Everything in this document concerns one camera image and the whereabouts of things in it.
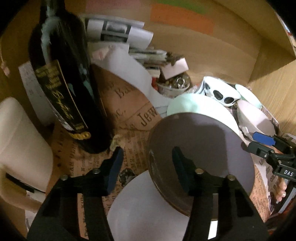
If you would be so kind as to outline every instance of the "round plate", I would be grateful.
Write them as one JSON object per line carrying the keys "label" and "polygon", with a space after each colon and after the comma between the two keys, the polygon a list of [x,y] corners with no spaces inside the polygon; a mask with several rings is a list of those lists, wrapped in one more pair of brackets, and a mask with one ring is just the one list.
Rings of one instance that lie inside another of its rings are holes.
{"label": "round plate", "polygon": [[148,168],[160,194],[181,213],[189,216],[193,198],[182,189],[172,161],[178,146],[196,167],[211,175],[237,177],[247,193],[255,180],[254,163],[247,147],[229,127],[205,115],[179,113],[162,119],[150,132]]}
{"label": "round plate", "polygon": [[189,220],[161,197],[148,171],[120,192],[107,219],[115,241],[180,241]]}
{"label": "round plate", "polygon": [[227,125],[239,135],[239,128],[232,114],[218,101],[198,94],[183,94],[171,101],[167,115],[192,112],[212,117]]}

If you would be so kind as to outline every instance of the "cardboard box wall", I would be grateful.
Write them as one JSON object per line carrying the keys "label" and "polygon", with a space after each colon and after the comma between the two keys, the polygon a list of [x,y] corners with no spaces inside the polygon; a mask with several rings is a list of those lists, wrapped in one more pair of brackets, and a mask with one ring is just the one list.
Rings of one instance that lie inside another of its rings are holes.
{"label": "cardboard box wall", "polygon": [[[282,130],[296,134],[295,56],[283,27],[264,0],[180,0],[171,1],[169,6],[164,0],[65,2],[75,14],[100,13],[144,21],[144,29],[154,32],[155,48],[184,54],[194,83],[204,75],[214,75],[250,84]],[[3,34],[2,55],[11,75],[7,78],[0,71],[0,101],[15,97],[46,136],[48,131],[37,119],[18,72],[18,66],[29,60],[28,41],[39,20],[39,6],[40,0],[30,0]],[[176,14],[180,7],[182,12]],[[196,21],[183,19],[188,14],[186,8],[194,9],[195,14],[190,14]],[[164,9],[172,14],[159,16]]]}

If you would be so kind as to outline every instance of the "screw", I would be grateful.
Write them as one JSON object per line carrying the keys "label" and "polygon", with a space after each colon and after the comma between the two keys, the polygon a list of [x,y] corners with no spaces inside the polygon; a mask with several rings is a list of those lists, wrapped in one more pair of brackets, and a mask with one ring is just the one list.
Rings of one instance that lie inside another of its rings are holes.
{"label": "screw", "polygon": [[99,168],[94,168],[92,170],[93,174],[99,174],[101,172],[101,170]]}
{"label": "screw", "polygon": [[227,178],[230,181],[234,181],[236,179],[234,175],[228,175]]}
{"label": "screw", "polygon": [[65,181],[65,180],[68,179],[68,175],[63,174],[63,175],[60,176],[60,179],[63,180],[63,181]]}
{"label": "screw", "polygon": [[203,173],[204,173],[204,170],[201,169],[201,168],[197,168],[197,169],[195,170],[195,173],[200,175],[200,174],[203,174]]}

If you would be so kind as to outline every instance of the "dark glass bottle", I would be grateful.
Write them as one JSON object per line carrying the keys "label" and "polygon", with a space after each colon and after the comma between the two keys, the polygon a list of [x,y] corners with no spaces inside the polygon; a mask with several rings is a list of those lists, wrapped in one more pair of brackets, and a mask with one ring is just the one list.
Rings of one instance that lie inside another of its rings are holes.
{"label": "dark glass bottle", "polygon": [[97,84],[90,69],[83,23],[64,0],[43,0],[40,21],[29,41],[35,75],[60,120],[82,149],[100,153],[110,146]]}

